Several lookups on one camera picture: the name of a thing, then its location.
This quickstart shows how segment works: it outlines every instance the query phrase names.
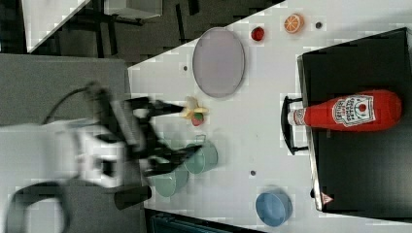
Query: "black cable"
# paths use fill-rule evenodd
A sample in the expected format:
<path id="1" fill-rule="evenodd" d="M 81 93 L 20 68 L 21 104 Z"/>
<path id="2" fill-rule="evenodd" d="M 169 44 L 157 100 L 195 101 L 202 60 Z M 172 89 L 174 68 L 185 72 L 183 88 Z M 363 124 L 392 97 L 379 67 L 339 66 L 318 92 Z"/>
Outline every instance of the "black cable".
<path id="1" fill-rule="evenodd" d="M 52 116 L 54 115 L 55 111 L 58 109 L 58 107 L 60 107 L 60 105 L 61 105 L 64 101 L 66 101 L 67 98 L 69 98 L 70 96 L 75 95 L 75 94 L 77 94 L 77 93 L 86 91 L 86 90 L 87 90 L 87 88 L 84 87 L 84 88 L 79 88 L 79 89 L 72 90 L 72 91 L 70 91 L 68 94 L 66 94 L 63 98 L 61 98 L 60 101 L 57 102 L 57 104 L 54 105 L 54 107 L 53 107 L 53 108 L 51 109 L 51 111 L 49 112 L 48 116 L 46 116 L 45 120 L 43 120 L 43 123 L 42 123 L 42 124 L 47 124 L 47 123 L 49 123 L 49 121 L 50 121 L 50 119 L 52 118 Z"/>

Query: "red object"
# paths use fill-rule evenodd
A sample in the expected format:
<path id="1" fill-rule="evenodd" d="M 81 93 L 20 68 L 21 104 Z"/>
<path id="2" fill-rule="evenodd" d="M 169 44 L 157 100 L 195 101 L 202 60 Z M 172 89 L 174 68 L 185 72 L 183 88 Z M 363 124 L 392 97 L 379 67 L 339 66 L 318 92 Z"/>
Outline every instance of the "red object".
<path id="1" fill-rule="evenodd" d="M 397 124 L 401 112 L 402 103 L 395 93 L 369 90 L 291 111 L 288 121 L 339 131 L 378 131 Z"/>
<path id="2" fill-rule="evenodd" d="M 264 36 L 264 30 L 261 27 L 257 27 L 252 31 L 252 39 L 255 41 L 261 41 Z"/>

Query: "suitcase handle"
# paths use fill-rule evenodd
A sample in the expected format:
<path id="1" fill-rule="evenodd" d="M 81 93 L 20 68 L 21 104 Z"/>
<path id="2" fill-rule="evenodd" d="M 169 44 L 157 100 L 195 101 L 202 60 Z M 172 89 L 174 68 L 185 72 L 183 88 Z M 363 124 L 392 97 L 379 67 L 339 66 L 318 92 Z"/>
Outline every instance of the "suitcase handle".
<path id="1" fill-rule="evenodd" d="M 298 148 L 294 146 L 293 140 L 293 127 L 288 122 L 288 114 L 291 112 L 290 104 L 295 102 L 301 102 L 302 98 L 291 99 L 288 96 L 285 97 L 284 103 L 282 105 L 282 112 L 281 112 L 281 125 L 282 125 L 282 133 L 285 139 L 285 143 L 288 146 L 288 149 L 291 151 L 292 155 L 295 152 L 300 150 L 309 150 L 309 147 L 302 147 Z"/>

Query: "green cup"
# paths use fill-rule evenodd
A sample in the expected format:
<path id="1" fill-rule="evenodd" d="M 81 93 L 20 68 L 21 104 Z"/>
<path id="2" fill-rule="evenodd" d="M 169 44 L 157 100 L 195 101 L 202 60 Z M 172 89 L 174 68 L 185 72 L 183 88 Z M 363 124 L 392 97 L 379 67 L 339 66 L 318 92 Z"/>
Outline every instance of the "green cup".
<path id="1" fill-rule="evenodd" d="M 189 144 L 188 147 L 196 145 L 201 145 L 202 148 L 185 161 L 186 169 L 192 174 L 200 174 L 216 167 L 218 164 L 218 151 L 210 141 L 206 141 L 205 135 L 196 136 L 196 142 Z"/>
<path id="2" fill-rule="evenodd" d="M 188 182 L 189 173 L 182 166 L 167 174 L 154 176 L 156 192 L 163 197 L 171 197 Z"/>

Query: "round plate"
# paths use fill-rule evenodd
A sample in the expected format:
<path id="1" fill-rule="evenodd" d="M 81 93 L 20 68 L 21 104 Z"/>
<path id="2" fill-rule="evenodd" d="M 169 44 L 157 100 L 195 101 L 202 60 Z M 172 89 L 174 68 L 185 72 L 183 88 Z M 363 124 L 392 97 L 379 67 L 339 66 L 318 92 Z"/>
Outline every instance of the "round plate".
<path id="1" fill-rule="evenodd" d="M 194 78 L 204 93 L 215 98 L 228 96 L 242 82 L 245 70 L 242 44 L 225 28 L 212 28 L 197 42 L 192 66 Z"/>

